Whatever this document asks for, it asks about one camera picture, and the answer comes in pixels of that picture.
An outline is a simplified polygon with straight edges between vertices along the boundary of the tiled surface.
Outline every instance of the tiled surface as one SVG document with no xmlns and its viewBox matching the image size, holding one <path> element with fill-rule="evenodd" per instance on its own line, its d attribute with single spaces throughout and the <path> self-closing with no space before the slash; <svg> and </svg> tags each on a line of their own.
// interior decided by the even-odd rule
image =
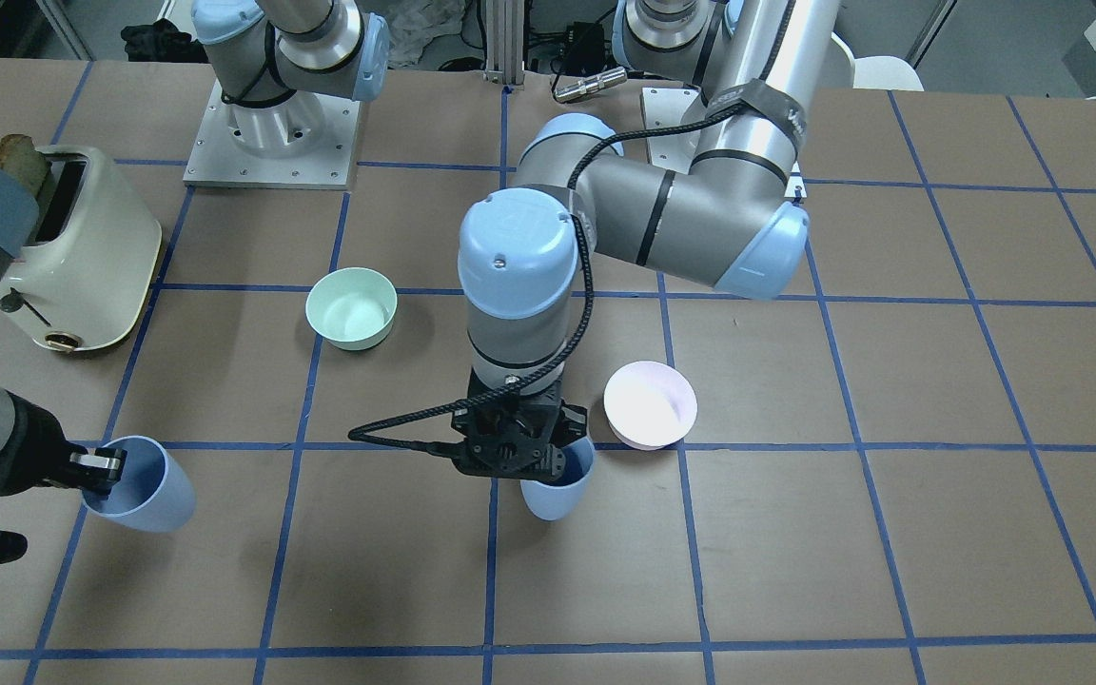
<svg viewBox="0 0 1096 685">
<path fill-rule="evenodd" d="M 1096 682 L 1096 105 L 822 92 L 813 260 L 783 300 L 596 259 L 566 399 L 600 463 L 547 524 L 513 482 L 346 442 L 465 387 L 458 221 L 564 111 L 545 79 L 392 72 L 347 201 L 186 191 L 209 82 L 0 61 L 0 135 L 116 156 L 170 258 L 100 354 L 0 315 L 0 383 L 75 438 L 162 439 L 199 499 L 169 535 L 69 491 L 4 500 L 32 549 L 0 568 L 0 682 Z M 638 101 L 582 109 L 628 129 Z M 304 322 L 334 264 L 403 289 L 377 349 Z M 696 388 L 682 450 L 606 429 L 604 383 L 639 358 Z"/>
<path fill-rule="evenodd" d="M 1084 685 L 1096 646 L 935 647 L 921 652 L 933 685 Z"/>
</svg>

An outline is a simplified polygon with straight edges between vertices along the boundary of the bowl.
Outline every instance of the bowl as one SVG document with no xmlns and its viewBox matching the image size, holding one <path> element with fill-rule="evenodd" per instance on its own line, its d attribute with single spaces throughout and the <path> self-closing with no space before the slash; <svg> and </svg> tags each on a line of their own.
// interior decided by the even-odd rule
<svg viewBox="0 0 1096 685">
<path fill-rule="evenodd" d="M 639 450 L 673 445 L 696 423 L 696 393 L 688 379 L 651 361 L 615 372 L 604 387 L 603 408 L 616 437 Z"/>
<path fill-rule="evenodd" d="M 342 350 L 381 343 L 396 318 L 396 287 L 384 274 L 363 267 L 319 278 L 307 295 L 307 323 Z"/>
</svg>

